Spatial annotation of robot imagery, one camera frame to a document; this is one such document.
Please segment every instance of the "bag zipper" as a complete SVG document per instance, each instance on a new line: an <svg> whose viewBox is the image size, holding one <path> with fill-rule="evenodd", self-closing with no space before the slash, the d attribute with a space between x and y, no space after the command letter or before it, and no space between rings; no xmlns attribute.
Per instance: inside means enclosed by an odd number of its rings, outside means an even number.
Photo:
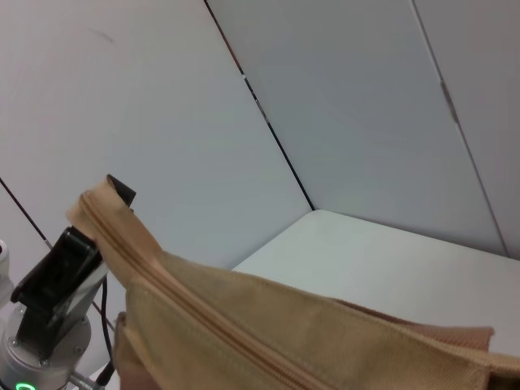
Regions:
<svg viewBox="0 0 520 390"><path fill-rule="evenodd" d="M328 384L315 378L306 370L296 366L286 357L267 347L262 342L246 333L217 310L211 308L197 294L186 288L177 278L165 272L163 266L154 259L154 264L140 261L139 255L129 248L122 237L105 223L101 213L88 198L88 193L80 197L81 209L91 222L102 232L114 249L128 264L154 287L171 299L184 315L196 321L206 332L218 337L221 341L236 350L253 364L270 376L276 378L293 390L334 390Z"/></svg>

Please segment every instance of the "white table surface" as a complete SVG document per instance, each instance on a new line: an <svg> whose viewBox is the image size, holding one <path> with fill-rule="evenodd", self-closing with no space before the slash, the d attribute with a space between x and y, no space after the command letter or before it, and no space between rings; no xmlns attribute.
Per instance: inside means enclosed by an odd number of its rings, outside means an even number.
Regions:
<svg viewBox="0 0 520 390"><path fill-rule="evenodd" d="M491 350L520 356L520 262L314 211L236 271L416 322L491 325Z"/></svg>

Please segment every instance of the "white backdrop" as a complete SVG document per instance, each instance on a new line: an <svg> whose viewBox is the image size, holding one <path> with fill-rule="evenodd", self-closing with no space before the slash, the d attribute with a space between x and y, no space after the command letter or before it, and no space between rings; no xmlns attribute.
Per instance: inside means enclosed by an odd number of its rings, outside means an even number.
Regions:
<svg viewBox="0 0 520 390"><path fill-rule="evenodd" d="M209 3L317 208L504 253L410 0Z"/></svg>

